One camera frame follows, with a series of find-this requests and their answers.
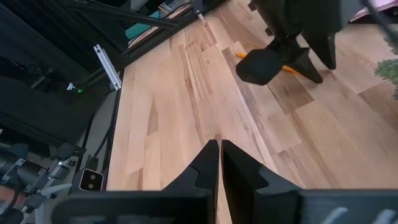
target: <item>wooden floor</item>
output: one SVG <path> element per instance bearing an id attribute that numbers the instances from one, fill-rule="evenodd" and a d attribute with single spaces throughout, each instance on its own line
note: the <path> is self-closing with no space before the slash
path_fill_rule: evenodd
<path id="1" fill-rule="evenodd" d="M 109 190 L 162 189 L 209 139 L 229 139 L 305 188 L 398 188 L 398 102 L 374 76 L 392 58 L 376 26 L 350 25 L 336 40 L 338 68 L 316 85 L 281 72 L 243 83 L 236 52 L 265 47 L 265 23 L 232 0 L 126 68 Z M 220 185 L 219 223 L 230 223 Z"/>

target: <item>teal object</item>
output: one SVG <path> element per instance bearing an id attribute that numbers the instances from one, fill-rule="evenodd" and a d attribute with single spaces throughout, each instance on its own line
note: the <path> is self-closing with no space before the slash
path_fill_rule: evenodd
<path id="1" fill-rule="evenodd" d="M 160 13 L 159 11 L 153 13 L 152 15 L 150 15 L 153 18 L 159 18 L 160 17 Z M 150 25 L 145 25 L 145 24 L 136 24 L 128 29 L 126 29 L 126 37 L 131 40 L 135 37 L 137 37 L 139 34 L 141 34 L 142 32 L 145 32 L 146 30 L 148 30 L 150 28 Z"/>

